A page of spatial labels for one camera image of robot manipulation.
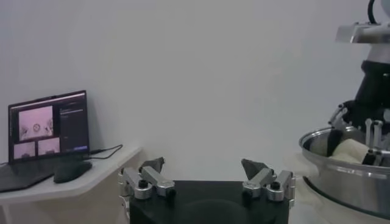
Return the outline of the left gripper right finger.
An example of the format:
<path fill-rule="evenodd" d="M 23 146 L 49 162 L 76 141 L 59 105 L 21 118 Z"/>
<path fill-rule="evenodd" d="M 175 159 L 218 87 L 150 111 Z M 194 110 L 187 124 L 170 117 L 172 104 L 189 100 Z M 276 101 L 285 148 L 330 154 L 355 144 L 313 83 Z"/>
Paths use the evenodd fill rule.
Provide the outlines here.
<path fill-rule="evenodd" d="M 242 183 L 245 202 L 258 199 L 263 194 L 269 201 L 295 202 L 296 177 L 291 171 L 283 170 L 276 174 L 265 163 L 249 159 L 242 159 L 241 165 L 248 178 Z"/>

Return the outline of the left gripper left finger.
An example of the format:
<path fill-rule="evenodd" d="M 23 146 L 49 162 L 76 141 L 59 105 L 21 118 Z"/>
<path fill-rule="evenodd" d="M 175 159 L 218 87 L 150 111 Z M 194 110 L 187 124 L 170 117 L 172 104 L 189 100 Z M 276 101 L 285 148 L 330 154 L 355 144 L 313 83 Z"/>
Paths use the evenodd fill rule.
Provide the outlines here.
<path fill-rule="evenodd" d="M 144 161 L 137 170 L 132 167 L 122 168 L 118 178 L 124 195 L 136 200 L 148 200 L 153 193 L 166 200 L 174 198 L 175 182 L 161 174 L 164 163 L 164 157 L 159 157 Z"/>

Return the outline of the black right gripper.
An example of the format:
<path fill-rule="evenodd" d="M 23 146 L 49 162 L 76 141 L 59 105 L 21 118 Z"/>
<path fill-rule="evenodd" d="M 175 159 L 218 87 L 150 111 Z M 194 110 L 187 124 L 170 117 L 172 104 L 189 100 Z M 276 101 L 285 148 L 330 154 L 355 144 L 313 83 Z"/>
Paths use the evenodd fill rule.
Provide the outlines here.
<path fill-rule="evenodd" d="M 365 145 L 368 148 L 364 164 L 379 166 L 383 160 L 383 134 L 389 133 L 389 65 L 365 60 L 361 64 L 364 77 L 353 100 L 338 105 L 328 124 L 331 128 L 327 138 L 327 157 L 341 142 L 345 123 L 366 128 Z"/>

